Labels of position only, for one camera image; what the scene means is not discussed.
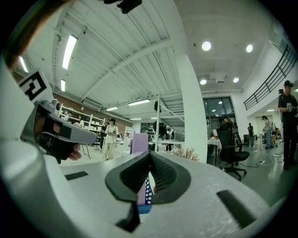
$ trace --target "cap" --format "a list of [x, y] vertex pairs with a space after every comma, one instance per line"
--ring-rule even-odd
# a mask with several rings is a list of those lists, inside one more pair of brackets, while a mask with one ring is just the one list
[[291, 81], [286, 80], [286, 81], [284, 82], [284, 86], [294, 87], [294, 84], [293, 84]]

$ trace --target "office chair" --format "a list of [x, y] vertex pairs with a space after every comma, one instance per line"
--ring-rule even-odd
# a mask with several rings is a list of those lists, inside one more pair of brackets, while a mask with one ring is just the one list
[[217, 129], [217, 135], [219, 137], [220, 143], [222, 144], [222, 150], [219, 153], [219, 157], [222, 161], [228, 162], [231, 164], [231, 167], [224, 168], [226, 172], [232, 172], [239, 177], [241, 181], [241, 175], [238, 171], [244, 171], [244, 174], [247, 173], [245, 169], [235, 168], [234, 165], [238, 165], [238, 162], [246, 160], [250, 153], [242, 151], [242, 146], [246, 143], [234, 144], [232, 133], [229, 130], [219, 128]]

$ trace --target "dried plant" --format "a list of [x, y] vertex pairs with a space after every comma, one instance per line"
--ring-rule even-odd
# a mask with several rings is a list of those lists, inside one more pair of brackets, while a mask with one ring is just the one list
[[186, 158], [186, 159], [190, 159], [190, 160], [194, 160], [194, 161], [200, 161], [199, 159], [199, 155], [194, 153], [195, 149], [194, 148], [187, 148], [186, 151], [184, 152], [183, 149], [175, 149], [173, 151], [171, 151], [171, 154], [177, 155], [179, 157], [182, 158]]

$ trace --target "metal railing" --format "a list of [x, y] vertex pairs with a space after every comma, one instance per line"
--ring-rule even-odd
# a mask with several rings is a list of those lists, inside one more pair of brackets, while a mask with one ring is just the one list
[[264, 83], [244, 102], [246, 110], [259, 103], [288, 75], [297, 61], [294, 49], [286, 46], [282, 57]]

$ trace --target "floor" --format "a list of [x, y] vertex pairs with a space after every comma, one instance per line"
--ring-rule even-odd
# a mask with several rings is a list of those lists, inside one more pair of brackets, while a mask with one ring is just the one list
[[[247, 160], [241, 162], [241, 164], [256, 166], [259, 160], [264, 160], [265, 162], [257, 168], [244, 167], [239, 164], [238, 168], [247, 170], [246, 175], [243, 175], [243, 172], [239, 172], [243, 175], [242, 183], [261, 195], [270, 206], [289, 194], [294, 182], [298, 178], [298, 165], [291, 166], [287, 171], [283, 169], [283, 144], [272, 149], [260, 151], [253, 151], [253, 147], [246, 146], [243, 151], [249, 151], [250, 156]], [[218, 159], [217, 166], [219, 165], [224, 166], [226, 163]], [[230, 173], [230, 175], [236, 179], [238, 178], [235, 174]]]
[[[242, 177], [241, 182], [260, 194], [270, 206], [286, 196], [298, 178], [298, 165], [290, 167], [288, 171], [283, 169], [283, 154], [281, 154], [283, 152], [283, 144], [268, 150], [253, 151], [253, 148], [248, 146], [244, 147], [243, 150], [249, 151], [250, 156], [241, 164], [245, 166], [256, 166], [256, 163], [259, 160], [264, 160], [265, 162], [263, 165], [259, 165], [258, 168], [244, 167], [239, 164], [238, 168], [247, 170], [247, 174]], [[82, 148], [80, 151], [82, 153], [82, 158], [80, 160], [63, 160], [60, 166], [83, 165], [104, 161], [102, 151], [99, 147], [88, 146], [91, 158], [84, 155]], [[123, 145], [119, 145], [115, 148], [115, 158], [128, 154], [129, 150], [126, 150]], [[295, 158], [296, 161], [298, 161], [298, 149], [296, 150]], [[225, 167], [225, 164], [226, 163], [222, 162], [220, 158], [217, 159], [217, 166], [222, 165]], [[230, 175], [237, 179], [236, 175], [231, 173]]]

